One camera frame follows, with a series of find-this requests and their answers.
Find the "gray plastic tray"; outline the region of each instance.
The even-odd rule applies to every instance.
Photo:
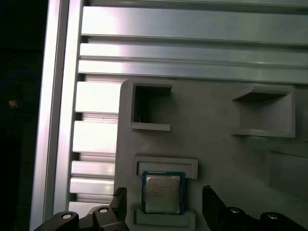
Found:
[[[137,94],[136,86],[141,87]],[[296,86],[159,79],[124,82],[115,188],[128,189],[129,228],[207,230],[201,208],[204,185],[211,185],[227,206],[237,206],[253,217],[274,211],[308,228],[308,146],[303,121],[307,99],[308,90]],[[188,164],[181,166],[177,159]],[[185,215],[141,214],[139,171],[146,168],[177,169],[194,176],[186,179],[189,210]]]

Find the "screw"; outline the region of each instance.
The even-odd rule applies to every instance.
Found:
[[[72,217],[72,215],[70,215],[70,214],[64,214],[62,216],[63,219],[68,219],[68,218],[71,218],[71,217]]]
[[[107,211],[108,211],[107,208],[102,208],[102,209],[99,210],[100,213],[105,213],[105,212],[107,212]]]
[[[268,214],[268,217],[272,220],[277,220],[278,219],[278,216],[275,215],[275,214]]]
[[[240,213],[240,210],[238,208],[231,208],[230,211],[232,213]]]

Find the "dark background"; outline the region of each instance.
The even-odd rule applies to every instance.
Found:
[[[47,0],[0,0],[0,230],[29,230],[47,7]]]

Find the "cpu processor chip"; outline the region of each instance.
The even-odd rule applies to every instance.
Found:
[[[182,214],[184,172],[142,172],[142,212]]]

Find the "rectangular compartment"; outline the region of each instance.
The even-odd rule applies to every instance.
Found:
[[[166,81],[131,81],[129,127],[170,131],[164,104],[171,95],[171,89],[171,83]]]
[[[233,135],[295,137],[293,88],[252,86],[233,101],[239,103],[239,128]]]

